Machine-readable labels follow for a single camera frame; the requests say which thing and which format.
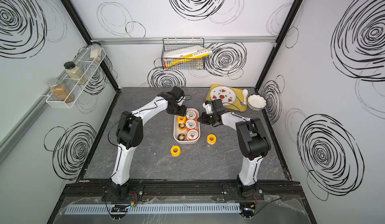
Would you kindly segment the yellow sealing tape roll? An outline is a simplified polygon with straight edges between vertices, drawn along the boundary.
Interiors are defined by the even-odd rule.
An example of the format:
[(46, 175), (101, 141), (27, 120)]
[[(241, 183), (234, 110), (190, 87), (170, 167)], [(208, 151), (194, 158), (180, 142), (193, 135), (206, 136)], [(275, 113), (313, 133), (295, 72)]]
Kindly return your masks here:
[(181, 154), (181, 149), (179, 146), (175, 145), (170, 149), (171, 155), (173, 157), (178, 157)]
[(186, 123), (186, 116), (178, 116), (177, 117), (177, 122), (179, 124), (185, 124)]
[(216, 143), (216, 141), (217, 141), (217, 138), (216, 138), (216, 136), (214, 134), (209, 134), (207, 136), (207, 143), (209, 145), (214, 145)]

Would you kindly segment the yellow black tape roll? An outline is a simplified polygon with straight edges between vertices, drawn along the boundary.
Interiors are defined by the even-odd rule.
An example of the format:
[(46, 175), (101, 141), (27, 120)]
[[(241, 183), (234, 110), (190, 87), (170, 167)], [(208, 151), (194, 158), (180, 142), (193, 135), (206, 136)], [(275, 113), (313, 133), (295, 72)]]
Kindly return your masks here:
[(185, 141), (186, 140), (186, 135), (185, 134), (179, 134), (178, 136), (177, 136), (177, 140), (178, 141)]
[(186, 125), (185, 125), (185, 123), (179, 123), (179, 124), (178, 124), (178, 129), (179, 129), (180, 131), (186, 130)]

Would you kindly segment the white plastic storage box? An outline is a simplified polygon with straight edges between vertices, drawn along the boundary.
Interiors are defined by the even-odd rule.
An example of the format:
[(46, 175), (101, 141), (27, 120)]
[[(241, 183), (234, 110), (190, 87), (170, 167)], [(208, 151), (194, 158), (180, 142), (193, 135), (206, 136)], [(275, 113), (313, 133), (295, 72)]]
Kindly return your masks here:
[[(188, 109), (187, 109), (187, 111), (190, 111), (190, 110), (196, 111), (197, 114), (198, 114), (198, 117), (200, 116), (199, 113), (198, 113), (198, 111), (197, 111), (196, 109), (193, 109), (193, 108), (188, 108)], [(199, 132), (199, 134), (200, 134), (199, 138), (198, 138), (197, 140), (195, 140), (195, 141), (188, 141), (187, 138), (186, 138), (185, 141), (178, 141), (178, 140), (177, 140), (177, 136), (178, 136), (179, 134), (182, 134), (182, 133), (185, 134), (185, 135), (187, 136), (188, 130), (186, 129), (186, 130), (184, 130), (184, 131), (180, 131), (180, 130), (178, 129), (177, 117), (178, 117), (177, 115), (174, 115), (173, 137), (174, 137), (175, 141), (176, 141), (178, 144), (195, 144), (195, 143), (197, 143), (197, 141), (199, 140), (199, 138), (200, 138), (200, 136), (201, 136), (200, 124), (199, 124), (198, 120), (196, 120), (196, 122), (197, 122), (197, 129), (196, 129), (196, 130), (197, 130), (197, 131)]]

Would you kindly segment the orange sealing tape roll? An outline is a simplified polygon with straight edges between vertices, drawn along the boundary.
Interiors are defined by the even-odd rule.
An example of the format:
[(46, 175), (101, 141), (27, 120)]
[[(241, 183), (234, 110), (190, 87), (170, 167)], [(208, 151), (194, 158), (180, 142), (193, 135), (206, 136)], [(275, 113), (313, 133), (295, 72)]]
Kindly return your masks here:
[(187, 140), (188, 141), (195, 141), (199, 138), (200, 134), (197, 130), (191, 129), (187, 132)]
[(197, 129), (197, 122), (193, 119), (188, 119), (185, 123), (186, 129), (188, 131), (190, 130), (196, 130)]
[(194, 120), (196, 121), (198, 119), (198, 114), (194, 110), (187, 111), (186, 113), (186, 119), (187, 120)]

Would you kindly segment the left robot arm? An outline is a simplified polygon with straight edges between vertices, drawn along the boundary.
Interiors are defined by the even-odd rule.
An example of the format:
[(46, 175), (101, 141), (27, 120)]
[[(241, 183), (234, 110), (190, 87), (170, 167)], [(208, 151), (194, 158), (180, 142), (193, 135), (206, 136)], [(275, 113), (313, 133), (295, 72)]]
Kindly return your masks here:
[(169, 92), (158, 94), (151, 102), (132, 112), (124, 111), (117, 122), (117, 158), (113, 174), (107, 186), (115, 195), (128, 192), (129, 171), (137, 146), (144, 138), (144, 125), (162, 111), (184, 116), (187, 107), (183, 105), (184, 91), (173, 87)]

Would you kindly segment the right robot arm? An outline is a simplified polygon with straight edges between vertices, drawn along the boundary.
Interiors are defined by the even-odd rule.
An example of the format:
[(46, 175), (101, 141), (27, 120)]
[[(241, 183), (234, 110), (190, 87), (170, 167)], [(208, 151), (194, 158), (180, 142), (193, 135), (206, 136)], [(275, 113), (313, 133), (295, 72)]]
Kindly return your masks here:
[(246, 118), (227, 110), (221, 100), (205, 101), (205, 111), (198, 121), (213, 127), (224, 125), (237, 132), (243, 163), (238, 180), (242, 187), (254, 186), (258, 171), (265, 156), (271, 150), (266, 130), (260, 118)]

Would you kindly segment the yellow white box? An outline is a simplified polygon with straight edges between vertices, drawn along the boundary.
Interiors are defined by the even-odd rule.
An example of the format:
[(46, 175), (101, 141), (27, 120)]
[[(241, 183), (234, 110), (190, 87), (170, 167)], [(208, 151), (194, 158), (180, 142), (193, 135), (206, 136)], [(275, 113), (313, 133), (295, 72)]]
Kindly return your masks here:
[(211, 48), (193, 45), (173, 51), (167, 51), (162, 56), (164, 68), (204, 69), (205, 58), (212, 55)]

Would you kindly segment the watermelon pattern plate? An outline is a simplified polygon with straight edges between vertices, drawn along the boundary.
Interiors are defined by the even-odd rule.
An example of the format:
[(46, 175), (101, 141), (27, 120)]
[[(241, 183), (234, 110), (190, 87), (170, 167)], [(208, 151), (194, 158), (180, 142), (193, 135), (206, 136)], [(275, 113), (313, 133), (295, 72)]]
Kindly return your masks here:
[(209, 100), (221, 100), (223, 105), (232, 105), (237, 100), (236, 93), (229, 87), (217, 86), (210, 90)]

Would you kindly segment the yellow tray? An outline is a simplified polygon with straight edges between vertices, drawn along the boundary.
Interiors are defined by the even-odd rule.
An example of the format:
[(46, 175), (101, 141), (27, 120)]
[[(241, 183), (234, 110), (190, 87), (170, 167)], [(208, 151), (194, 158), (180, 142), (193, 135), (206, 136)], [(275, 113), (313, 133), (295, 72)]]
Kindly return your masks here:
[[(220, 86), (220, 85), (218, 85), (218, 84), (213, 84), (213, 85), (211, 85), (210, 90), (211, 90), (212, 88), (214, 88), (214, 87), (217, 87), (217, 86)], [(243, 99), (243, 96), (242, 96), (242, 90), (241, 90), (241, 89), (237, 89), (237, 88), (232, 88), (232, 87), (229, 87), (229, 88), (231, 88), (231, 89), (236, 93), (237, 100), (236, 100), (235, 103), (232, 104), (232, 105), (225, 105), (225, 106), (223, 105), (223, 106), (224, 106), (225, 108), (230, 109), (230, 110), (233, 110), (233, 111), (239, 111), (239, 112), (244, 112), (244, 111), (246, 111), (247, 105), (245, 105), (245, 106), (241, 105), (241, 101), (242, 101), (242, 99)], [(209, 100), (209, 92), (208, 92), (207, 97), (206, 97), (206, 100), (207, 100), (207, 101), (211, 101), (211, 100)]]

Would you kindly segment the white spoon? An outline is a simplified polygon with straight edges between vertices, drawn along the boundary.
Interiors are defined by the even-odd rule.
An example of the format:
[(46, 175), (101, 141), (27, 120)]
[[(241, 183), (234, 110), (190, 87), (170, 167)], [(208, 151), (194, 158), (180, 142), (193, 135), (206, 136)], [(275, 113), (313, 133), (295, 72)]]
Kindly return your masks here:
[(242, 90), (242, 96), (243, 96), (243, 99), (241, 101), (241, 105), (245, 106), (247, 104), (247, 97), (248, 97), (248, 90), (247, 89)]

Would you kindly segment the white scalloped bowl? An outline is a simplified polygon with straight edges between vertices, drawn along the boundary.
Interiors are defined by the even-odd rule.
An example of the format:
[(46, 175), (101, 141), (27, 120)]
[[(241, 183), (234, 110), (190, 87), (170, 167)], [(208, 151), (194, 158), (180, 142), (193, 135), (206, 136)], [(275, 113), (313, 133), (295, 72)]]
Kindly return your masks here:
[(256, 94), (250, 95), (247, 98), (247, 103), (249, 108), (254, 111), (260, 111), (267, 105), (266, 100), (262, 96)]

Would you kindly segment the spice jar pale contents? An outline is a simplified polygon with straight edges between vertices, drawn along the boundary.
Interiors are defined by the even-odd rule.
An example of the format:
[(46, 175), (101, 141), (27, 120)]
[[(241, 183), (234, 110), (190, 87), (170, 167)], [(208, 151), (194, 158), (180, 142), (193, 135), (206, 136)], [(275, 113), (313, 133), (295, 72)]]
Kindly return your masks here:
[(101, 59), (101, 53), (102, 53), (102, 47), (101, 43), (99, 42), (92, 42), (91, 48), (90, 48), (90, 58), (95, 61), (100, 61)]

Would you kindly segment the spice jar black lid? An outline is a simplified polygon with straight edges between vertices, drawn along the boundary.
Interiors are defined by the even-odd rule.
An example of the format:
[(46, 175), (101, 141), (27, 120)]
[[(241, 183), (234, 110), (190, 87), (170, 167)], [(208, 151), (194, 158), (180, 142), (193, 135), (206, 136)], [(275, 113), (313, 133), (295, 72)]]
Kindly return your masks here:
[(74, 62), (68, 61), (64, 63), (64, 68), (68, 77), (78, 85), (85, 85), (87, 83), (87, 76), (84, 75), (83, 70), (78, 67)]

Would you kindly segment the spice jar brown contents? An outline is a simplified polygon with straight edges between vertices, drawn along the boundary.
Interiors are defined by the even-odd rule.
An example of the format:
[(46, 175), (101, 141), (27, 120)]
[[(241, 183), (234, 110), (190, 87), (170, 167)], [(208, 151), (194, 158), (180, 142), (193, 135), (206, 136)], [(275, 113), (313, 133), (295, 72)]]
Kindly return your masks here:
[(65, 103), (70, 103), (75, 100), (75, 97), (69, 90), (68, 86), (57, 78), (48, 80), (47, 85), (50, 87), (51, 93), (57, 100)]

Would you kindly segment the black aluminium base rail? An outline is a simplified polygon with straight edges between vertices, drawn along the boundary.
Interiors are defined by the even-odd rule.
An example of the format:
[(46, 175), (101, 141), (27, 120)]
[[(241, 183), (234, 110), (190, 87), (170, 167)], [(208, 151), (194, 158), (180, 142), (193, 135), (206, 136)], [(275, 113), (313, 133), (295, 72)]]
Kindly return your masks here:
[(235, 180), (209, 181), (130, 181), (120, 191), (105, 182), (82, 182), (64, 187), (59, 200), (69, 197), (101, 197), (107, 202), (145, 202), (152, 198), (210, 197), (213, 200), (254, 201), (267, 195), (303, 194), (296, 181), (260, 181), (252, 187), (241, 187)]

